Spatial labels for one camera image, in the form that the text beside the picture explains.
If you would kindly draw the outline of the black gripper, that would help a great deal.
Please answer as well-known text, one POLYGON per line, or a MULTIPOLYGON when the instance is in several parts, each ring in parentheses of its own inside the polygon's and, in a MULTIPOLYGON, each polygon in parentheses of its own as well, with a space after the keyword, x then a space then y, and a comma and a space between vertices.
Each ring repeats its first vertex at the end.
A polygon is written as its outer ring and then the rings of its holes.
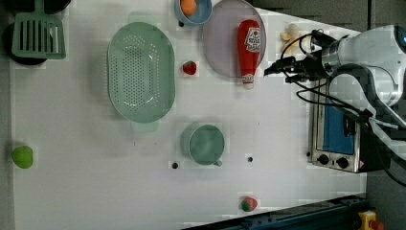
POLYGON ((296 60, 295 57, 284 57, 275 61, 264 70, 263 75, 283 73, 286 83, 319 81, 328 77, 327 72, 319 59, 306 57, 296 60))

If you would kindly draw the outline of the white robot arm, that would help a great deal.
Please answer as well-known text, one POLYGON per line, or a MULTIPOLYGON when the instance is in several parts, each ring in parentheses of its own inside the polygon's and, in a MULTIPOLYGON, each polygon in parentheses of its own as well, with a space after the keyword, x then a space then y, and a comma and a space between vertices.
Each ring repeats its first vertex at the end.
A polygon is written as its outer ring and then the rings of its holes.
POLYGON ((404 159, 405 117, 393 107, 405 95, 405 29, 388 25, 339 39, 314 30, 295 41, 307 37, 318 51, 304 52, 302 60, 281 54, 264 74, 282 73, 286 82, 324 98, 404 159))

